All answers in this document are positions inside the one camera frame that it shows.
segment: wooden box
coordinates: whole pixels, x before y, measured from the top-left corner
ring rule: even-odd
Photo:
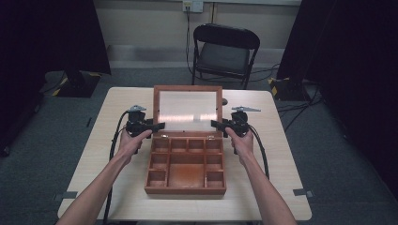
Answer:
[[[147,167],[147,194],[223,195],[226,191],[220,86],[154,87],[154,124]]]

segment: gray carpet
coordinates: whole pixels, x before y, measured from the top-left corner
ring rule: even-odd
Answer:
[[[61,75],[47,74],[43,90]],[[261,80],[267,75],[254,73],[248,89],[269,90],[267,81]],[[196,84],[241,89],[236,80],[223,81]],[[186,68],[115,68],[113,76],[101,78],[92,98],[52,97],[48,92],[10,146],[10,156],[0,158],[0,224],[54,224],[60,205],[54,195],[68,188],[109,88],[155,84],[191,84],[191,76]],[[308,92],[313,95],[314,86]],[[282,107],[302,102],[275,103]],[[283,125],[298,112],[281,112]],[[313,217],[299,224],[398,224],[397,202],[368,160],[346,141],[325,104],[304,111],[286,136],[303,186],[314,193],[309,199]]]

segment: box lid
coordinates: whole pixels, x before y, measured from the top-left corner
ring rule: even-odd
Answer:
[[[222,135],[211,126],[211,120],[222,121],[222,87],[199,85],[155,85],[154,124],[165,128],[154,136],[193,133]]]

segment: chair back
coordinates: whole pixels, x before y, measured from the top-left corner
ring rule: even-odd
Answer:
[[[260,39],[254,32],[215,23],[206,23],[196,27],[193,31],[193,39],[195,46],[197,46],[197,40],[249,50],[257,50],[260,46]]]

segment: human hand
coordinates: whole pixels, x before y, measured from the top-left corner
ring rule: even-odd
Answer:
[[[244,137],[239,137],[229,127],[225,128],[225,132],[231,137],[231,144],[237,149],[240,163],[244,165],[245,159],[253,156],[253,133],[249,130]]]
[[[119,150],[116,155],[124,158],[125,165],[131,162],[131,157],[141,148],[143,139],[148,137],[152,133],[152,130],[146,130],[136,137],[131,137],[124,127],[120,136]]]

